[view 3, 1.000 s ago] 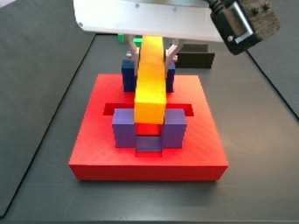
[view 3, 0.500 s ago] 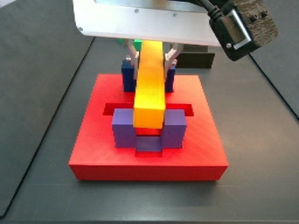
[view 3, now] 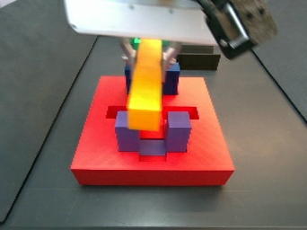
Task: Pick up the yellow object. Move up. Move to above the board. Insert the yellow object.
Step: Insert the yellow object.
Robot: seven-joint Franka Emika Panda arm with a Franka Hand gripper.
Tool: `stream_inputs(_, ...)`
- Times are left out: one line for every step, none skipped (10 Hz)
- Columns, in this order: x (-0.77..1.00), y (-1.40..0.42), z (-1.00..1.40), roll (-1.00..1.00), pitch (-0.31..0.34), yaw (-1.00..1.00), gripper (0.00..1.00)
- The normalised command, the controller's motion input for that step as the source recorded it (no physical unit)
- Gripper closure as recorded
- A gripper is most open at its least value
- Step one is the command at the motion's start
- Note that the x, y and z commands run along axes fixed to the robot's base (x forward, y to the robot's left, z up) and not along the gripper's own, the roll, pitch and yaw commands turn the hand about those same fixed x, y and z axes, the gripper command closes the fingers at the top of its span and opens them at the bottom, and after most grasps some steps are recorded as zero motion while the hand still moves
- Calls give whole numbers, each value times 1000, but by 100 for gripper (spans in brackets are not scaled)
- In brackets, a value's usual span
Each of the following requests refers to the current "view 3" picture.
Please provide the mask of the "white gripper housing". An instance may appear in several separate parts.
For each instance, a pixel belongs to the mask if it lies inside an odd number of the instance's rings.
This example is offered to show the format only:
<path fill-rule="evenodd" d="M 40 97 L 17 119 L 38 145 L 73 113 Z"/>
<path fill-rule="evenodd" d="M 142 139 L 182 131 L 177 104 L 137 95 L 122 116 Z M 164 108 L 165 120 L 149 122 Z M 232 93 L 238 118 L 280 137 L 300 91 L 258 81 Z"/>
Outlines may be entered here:
<path fill-rule="evenodd" d="M 193 0 L 64 0 L 77 33 L 214 45 Z"/>

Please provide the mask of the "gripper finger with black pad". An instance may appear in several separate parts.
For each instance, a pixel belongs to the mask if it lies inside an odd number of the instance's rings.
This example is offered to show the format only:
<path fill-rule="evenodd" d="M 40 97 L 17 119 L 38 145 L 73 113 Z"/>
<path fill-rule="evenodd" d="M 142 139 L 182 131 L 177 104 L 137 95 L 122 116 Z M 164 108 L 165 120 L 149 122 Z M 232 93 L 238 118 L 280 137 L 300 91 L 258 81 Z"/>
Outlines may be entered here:
<path fill-rule="evenodd" d="M 130 39 L 121 38 L 120 46 L 124 52 L 122 60 L 125 61 L 126 65 L 132 65 L 136 62 L 136 50 L 130 45 Z"/>

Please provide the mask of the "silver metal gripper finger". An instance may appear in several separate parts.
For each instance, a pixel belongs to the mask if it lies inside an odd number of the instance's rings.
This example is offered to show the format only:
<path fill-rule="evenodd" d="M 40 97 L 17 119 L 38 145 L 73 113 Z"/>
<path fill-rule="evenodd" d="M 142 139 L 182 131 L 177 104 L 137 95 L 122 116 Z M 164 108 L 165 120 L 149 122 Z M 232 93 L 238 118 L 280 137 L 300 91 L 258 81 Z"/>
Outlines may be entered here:
<path fill-rule="evenodd" d="M 162 51 L 161 66 L 166 70 L 169 66 L 176 62 L 177 54 L 180 53 L 182 44 L 176 41 L 170 41 L 166 49 Z"/>

